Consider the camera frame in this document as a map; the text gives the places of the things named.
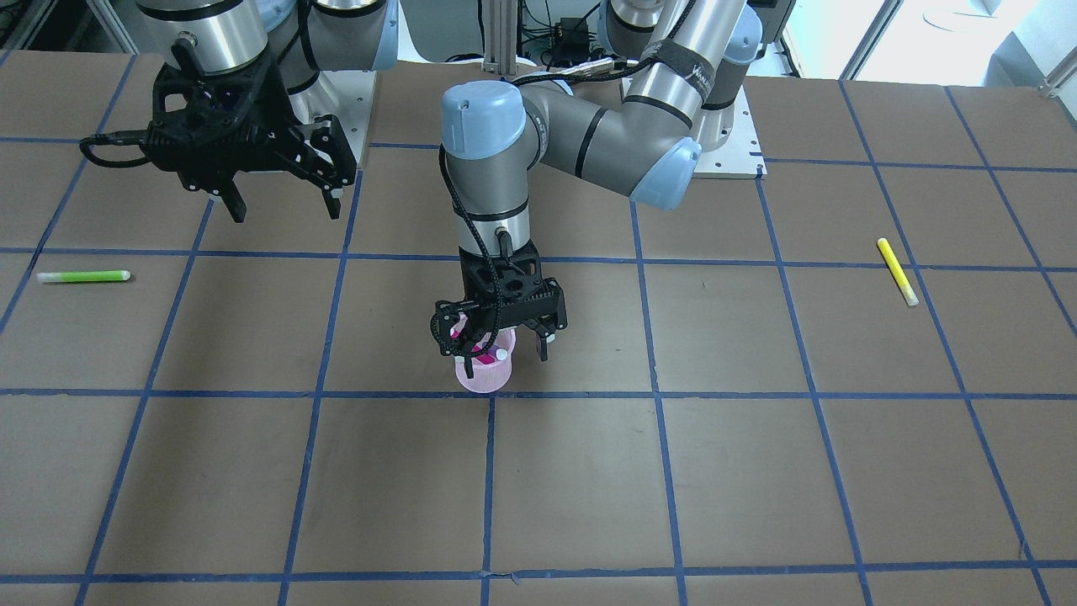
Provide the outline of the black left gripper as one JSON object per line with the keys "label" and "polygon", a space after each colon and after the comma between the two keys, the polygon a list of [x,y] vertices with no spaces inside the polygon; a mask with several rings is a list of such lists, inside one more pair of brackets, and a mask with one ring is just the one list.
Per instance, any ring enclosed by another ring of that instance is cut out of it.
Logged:
{"label": "black left gripper", "polygon": [[433,314],[433,334],[447,338],[453,330],[459,315],[468,318],[466,337],[454,333],[454,372],[462,382],[473,382],[480,367],[480,340],[493,330],[524,325],[534,330],[536,354],[542,362],[549,361],[549,346],[555,333],[565,329],[568,315],[563,290],[553,277],[543,276],[541,256],[534,242],[528,241],[509,258],[502,258],[493,250],[492,263],[496,279],[489,272],[489,264],[478,256],[459,249],[465,298],[458,302],[439,300]]}

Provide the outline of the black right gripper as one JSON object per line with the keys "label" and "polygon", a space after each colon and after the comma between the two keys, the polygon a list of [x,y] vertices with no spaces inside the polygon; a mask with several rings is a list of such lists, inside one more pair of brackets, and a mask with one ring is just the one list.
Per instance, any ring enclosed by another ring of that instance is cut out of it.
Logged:
{"label": "black right gripper", "polygon": [[340,219],[342,189],[356,172],[353,150],[333,114],[296,118],[272,51],[219,74],[206,72],[193,51],[174,50],[172,58],[155,79],[139,142],[151,163],[219,197],[238,224],[247,214],[238,172],[292,173],[321,191],[331,220]]}

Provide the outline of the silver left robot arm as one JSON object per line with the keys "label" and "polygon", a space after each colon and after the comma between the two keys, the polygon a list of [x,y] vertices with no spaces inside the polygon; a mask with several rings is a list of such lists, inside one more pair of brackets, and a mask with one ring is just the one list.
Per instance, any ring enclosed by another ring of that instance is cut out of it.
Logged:
{"label": "silver left robot arm", "polygon": [[528,172],[538,163],[673,210],[709,152],[726,145],[764,24],[745,1],[607,1],[630,69],[535,72],[443,93],[439,167],[453,200],[464,296],[439,300],[431,333],[462,386],[507,383],[517,327],[549,356],[565,296],[541,269]]}

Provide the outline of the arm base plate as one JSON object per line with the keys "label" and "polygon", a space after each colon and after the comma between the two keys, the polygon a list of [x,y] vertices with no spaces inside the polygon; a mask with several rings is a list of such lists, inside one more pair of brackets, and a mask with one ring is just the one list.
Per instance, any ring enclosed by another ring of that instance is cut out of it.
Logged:
{"label": "arm base plate", "polygon": [[291,104],[300,122],[333,114],[339,119],[358,167],[366,158],[377,72],[321,72],[304,91],[292,93]]}
{"label": "arm base plate", "polygon": [[700,110],[693,139],[703,146],[695,178],[755,179],[768,173],[744,88],[730,105]]}

